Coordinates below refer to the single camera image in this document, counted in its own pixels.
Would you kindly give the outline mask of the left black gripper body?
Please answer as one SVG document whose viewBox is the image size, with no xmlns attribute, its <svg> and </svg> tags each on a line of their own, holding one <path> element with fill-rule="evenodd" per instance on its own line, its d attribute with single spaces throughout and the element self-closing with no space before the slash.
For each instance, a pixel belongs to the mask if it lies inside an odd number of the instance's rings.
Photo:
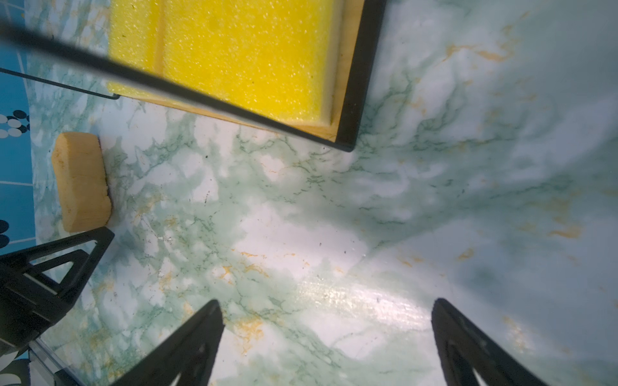
<svg viewBox="0 0 618 386">
<path fill-rule="evenodd" d="M 42 273 L 1 271 L 1 354 L 19 352 L 68 312 L 61 286 Z"/>
</svg>

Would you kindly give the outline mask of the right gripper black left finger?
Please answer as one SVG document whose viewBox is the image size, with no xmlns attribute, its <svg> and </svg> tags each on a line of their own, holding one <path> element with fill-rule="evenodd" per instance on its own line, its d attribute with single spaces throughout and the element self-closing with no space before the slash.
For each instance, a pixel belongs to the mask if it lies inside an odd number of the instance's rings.
<svg viewBox="0 0 618 386">
<path fill-rule="evenodd" d="M 114 384 L 207 385 L 224 329 L 213 299 Z"/>
</svg>

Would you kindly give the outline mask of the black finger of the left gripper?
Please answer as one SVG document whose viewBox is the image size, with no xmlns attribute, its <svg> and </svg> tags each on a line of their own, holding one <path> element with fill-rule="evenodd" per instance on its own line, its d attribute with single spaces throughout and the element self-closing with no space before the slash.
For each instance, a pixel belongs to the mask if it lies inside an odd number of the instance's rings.
<svg viewBox="0 0 618 386">
<path fill-rule="evenodd" d="M 71 308 L 109 248 L 106 228 L 1 256 L 1 294 L 26 307 Z"/>
</svg>

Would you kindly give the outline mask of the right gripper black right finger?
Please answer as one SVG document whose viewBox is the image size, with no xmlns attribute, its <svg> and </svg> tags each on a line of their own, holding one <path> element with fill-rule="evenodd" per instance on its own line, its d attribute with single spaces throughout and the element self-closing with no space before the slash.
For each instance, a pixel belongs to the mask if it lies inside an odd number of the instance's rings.
<svg viewBox="0 0 618 386">
<path fill-rule="evenodd" d="M 436 299 L 431 325 L 446 384 L 544 385 L 446 299 Z"/>
</svg>

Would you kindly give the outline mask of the tan sponge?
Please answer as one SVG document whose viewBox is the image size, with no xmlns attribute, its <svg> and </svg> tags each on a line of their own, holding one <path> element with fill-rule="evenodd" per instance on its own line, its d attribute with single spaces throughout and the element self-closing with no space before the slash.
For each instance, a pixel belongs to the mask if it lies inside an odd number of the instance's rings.
<svg viewBox="0 0 618 386">
<path fill-rule="evenodd" d="M 98 137 L 91 133 L 61 133 L 51 157 L 67 233 L 105 226 L 112 202 Z"/>
</svg>

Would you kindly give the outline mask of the yellow sponge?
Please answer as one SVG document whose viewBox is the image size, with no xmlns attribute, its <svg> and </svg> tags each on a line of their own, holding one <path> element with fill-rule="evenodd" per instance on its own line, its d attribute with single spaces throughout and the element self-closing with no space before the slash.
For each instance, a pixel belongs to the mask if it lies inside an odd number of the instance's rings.
<svg viewBox="0 0 618 386">
<path fill-rule="evenodd" d="M 164 78 L 287 125 L 329 125 L 342 1 L 167 1 Z"/>
<path fill-rule="evenodd" d="M 110 5 L 111 60 L 153 76 L 163 71 L 164 3 L 113 0 Z"/>
</svg>

